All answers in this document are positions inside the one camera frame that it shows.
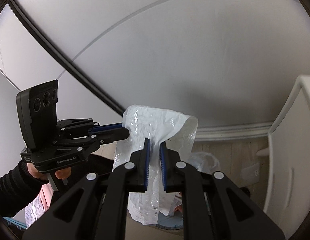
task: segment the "black rubber seal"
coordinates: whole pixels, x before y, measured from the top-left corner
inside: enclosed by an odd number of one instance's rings
[[[123,116],[125,109],[119,105],[110,95],[103,91],[97,84],[95,84],[87,75],[80,71],[69,59],[65,57],[60,51],[58,51],[53,44],[36,28],[31,22],[28,16],[21,10],[20,6],[15,0],[9,0],[8,5],[28,30],[28,32],[34,37],[34,39],[74,78],[76,78],[83,86],[85,86],[90,92],[97,96],[101,101],[113,109],[116,113]]]

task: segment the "pink fabric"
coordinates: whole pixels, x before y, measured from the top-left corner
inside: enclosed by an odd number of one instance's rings
[[[45,212],[49,209],[49,207],[51,205],[53,192],[54,191],[52,189],[51,184],[47,183],[45,185],[42,185],[42,188],[39,192],[39,197],[40,197],[40,200],[42,201],[43,208],[44,208]]]

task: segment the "crumpled plastic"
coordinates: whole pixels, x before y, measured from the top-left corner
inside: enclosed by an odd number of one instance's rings
[[[213,174],[215,171],[220,171],[220,162],[211,153],[194,152],[191,154],[187,162],[193,165],[198,171],[207,174]]]
[[[123,115],[123,127],[130,131],[126,140],[118,141],[113,170],[129,161],[132,152],[143,149],[144,139],[151,141],[148,187],[145,193],[130,193],[127,209],[131,217],[143,225],[155,225],[158,213],[168,215],[175,193],[164,192],[159,161],[159,146],[179,152],[187,161],[194,144],[198,119],[167,109],[133,105]]]

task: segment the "floor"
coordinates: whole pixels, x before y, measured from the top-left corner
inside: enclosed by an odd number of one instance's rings
[[[147,240],[183,240],[183,231],[180,230],[180,235],[160,230],[155,227],[143,226],[141,223],[127,218],[125,240],[147,239]]]
[[[92,154],[103,156],[105,158],[113,160],[116,150],[116,143],[117,142],[101,145],[100,148],[96,152],[93,152]]]
[[[267,138],[254,138],[229,142],[195,142],[192,152],[212,153],[220,161],[221,171],[239,187],[246,186],[241,178],[242,168],[259,162],[259,182],[247,187],[251,199],[263,209],[268,185],[269,158],[257,157],[256,153],[267,147]]]

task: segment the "white wall panel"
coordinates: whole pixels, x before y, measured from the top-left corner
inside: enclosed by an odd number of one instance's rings
[[[0,177],[17,166],[25,146],[17,117],[17,93],[18,90],[0,72]],[[16,219],[25,222],[23,211]]]
[[[56,109],[60,120],[93,118],[100,125],[122,121],[120,115],[100,101],[68,72],[58,79]]]
[[[8,5],[0,16],[0,51],[6,75],[20,90],[56,79],[63,71]]]

